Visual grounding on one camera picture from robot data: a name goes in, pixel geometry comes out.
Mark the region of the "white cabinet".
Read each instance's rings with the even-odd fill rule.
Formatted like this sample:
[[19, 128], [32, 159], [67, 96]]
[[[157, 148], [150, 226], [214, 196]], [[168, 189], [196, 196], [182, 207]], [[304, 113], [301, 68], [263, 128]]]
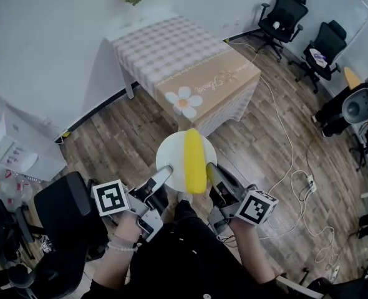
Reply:
[[0, 168], [51, 181], [66, 166], [57, 143], [10, 109], [0, 113]]

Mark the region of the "person's black clothing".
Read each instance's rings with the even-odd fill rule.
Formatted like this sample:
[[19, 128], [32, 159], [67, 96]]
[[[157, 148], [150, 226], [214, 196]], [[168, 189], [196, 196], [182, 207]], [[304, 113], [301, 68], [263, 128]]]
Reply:
[[178, 202], [173, 220], [146, 244], [135, 245], [125, 285], [93, 281], [82, 299], [294, 299], [276, 282], [259, 284], [191, 204]]

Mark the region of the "round wooden side table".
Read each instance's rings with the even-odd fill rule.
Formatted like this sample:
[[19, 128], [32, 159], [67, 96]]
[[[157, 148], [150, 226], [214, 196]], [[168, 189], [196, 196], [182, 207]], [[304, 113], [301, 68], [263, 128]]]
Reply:
[[349, 67], [344, 67], [344, 76], [350, 90], [353, 90], [362, 82], [360, 78]]

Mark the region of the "white vase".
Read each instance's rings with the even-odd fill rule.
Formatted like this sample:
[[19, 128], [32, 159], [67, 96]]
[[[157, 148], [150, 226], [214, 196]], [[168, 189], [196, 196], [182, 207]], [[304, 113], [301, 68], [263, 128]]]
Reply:
[[125, 23], [128, 26], [134, 26], [141, 21], [141, 9], [130, 3], [125, 3]]

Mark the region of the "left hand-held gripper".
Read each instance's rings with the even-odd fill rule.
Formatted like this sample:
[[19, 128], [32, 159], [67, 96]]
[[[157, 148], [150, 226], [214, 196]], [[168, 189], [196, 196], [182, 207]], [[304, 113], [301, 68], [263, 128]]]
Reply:
[[141, 186], [125, 192], [120, 180], [99, 184], [92, 188], [99, 215], [109, 216], [128, 211], [137, 216], [142, 239], [151, 241], [163, 227], [162, 214], [168, 207], [165, 182], [173, 168], [166, 165]]

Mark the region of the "grey backpack rig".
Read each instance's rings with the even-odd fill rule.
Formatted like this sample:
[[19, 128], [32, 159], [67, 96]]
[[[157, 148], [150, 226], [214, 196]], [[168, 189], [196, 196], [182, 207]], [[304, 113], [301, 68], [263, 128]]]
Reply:
[[349, 124], [368, 121], [368, 78], [344, 100], [342, 115]]

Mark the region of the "clear bags with red tags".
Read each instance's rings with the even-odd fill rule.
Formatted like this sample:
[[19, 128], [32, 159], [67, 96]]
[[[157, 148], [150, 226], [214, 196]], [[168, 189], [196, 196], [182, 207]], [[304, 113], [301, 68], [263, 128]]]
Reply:
[[0, 170], [0, 200], [5, 206], [18, 207], [29, 202], [33, 195], [32, 186], [41, 180], [19, 174], [10, 169]]

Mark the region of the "person's right forearm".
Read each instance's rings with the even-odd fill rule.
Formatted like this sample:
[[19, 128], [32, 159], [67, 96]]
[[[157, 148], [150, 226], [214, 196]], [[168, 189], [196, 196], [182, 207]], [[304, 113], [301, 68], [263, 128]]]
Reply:
[[239, 218], [232, 219], [229, 226], [236, 239], [241, 263], [248, 273], [259, 284], [274, 280], [276, 276], [264, 255], [256, 227]]

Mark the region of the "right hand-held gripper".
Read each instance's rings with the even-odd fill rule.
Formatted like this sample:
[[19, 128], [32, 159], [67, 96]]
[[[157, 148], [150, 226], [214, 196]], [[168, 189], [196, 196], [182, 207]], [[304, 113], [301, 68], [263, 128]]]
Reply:
[[213, 186], [210, 190], [213, 208], [207, 219], [216, 235], [222, 234], [234, 218], [253, 226], [263, 224], [278, 205], [278, 199], [255, 185], [235, 186], [232, 174], [218, 164], [208, 163], [206, 173]]

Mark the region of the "person's left forearm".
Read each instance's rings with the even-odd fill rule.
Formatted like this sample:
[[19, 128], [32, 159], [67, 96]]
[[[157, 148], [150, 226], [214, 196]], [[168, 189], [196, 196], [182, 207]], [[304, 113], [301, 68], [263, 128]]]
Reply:
[[142, 233], [136, 214], [121, 213], [118, 227], [110, 238], [109, 247], [94, 273], [93, 281], [109, 289], [119, 290], [125, 285], [135, 245]]

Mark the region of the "white purple cloth bundle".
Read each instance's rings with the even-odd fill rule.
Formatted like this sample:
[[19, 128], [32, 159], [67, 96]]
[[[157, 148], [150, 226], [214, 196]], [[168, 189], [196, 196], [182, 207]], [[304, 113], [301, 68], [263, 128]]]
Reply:
[[322, 55], [320, 51], [314, 48], [310, 48], [309, 52], [318, 66], [322, 68], [325, 68], [327, 66], [326, 57]]

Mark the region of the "yellow corn cob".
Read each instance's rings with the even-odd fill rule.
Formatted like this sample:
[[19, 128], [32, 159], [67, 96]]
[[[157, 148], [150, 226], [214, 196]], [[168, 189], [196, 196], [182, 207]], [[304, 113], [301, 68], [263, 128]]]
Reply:
[[184, 170], [187, 192], [204, 193], [207, 186], [205, 152], [202, 137], [194, 128], [185, 132]]

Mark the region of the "white round plate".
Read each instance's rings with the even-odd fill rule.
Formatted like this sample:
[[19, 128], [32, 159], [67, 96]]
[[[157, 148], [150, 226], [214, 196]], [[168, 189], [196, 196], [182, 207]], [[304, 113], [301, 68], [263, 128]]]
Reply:
[[[185, 132], [186, 131], [178, 131], [164, 139], [156, 155], [157, 170], [160, 170], [166, 165], [170, 165], [173, 168], [172, 175], [167, 179], [165, 184], [169, 188], [179, 192], [187, 192], [184, 170]], [[216, 152], [213, 145], [204, 136], [201, 135], [201, 137], [206, 165], [208, 163], [217, 164]]]

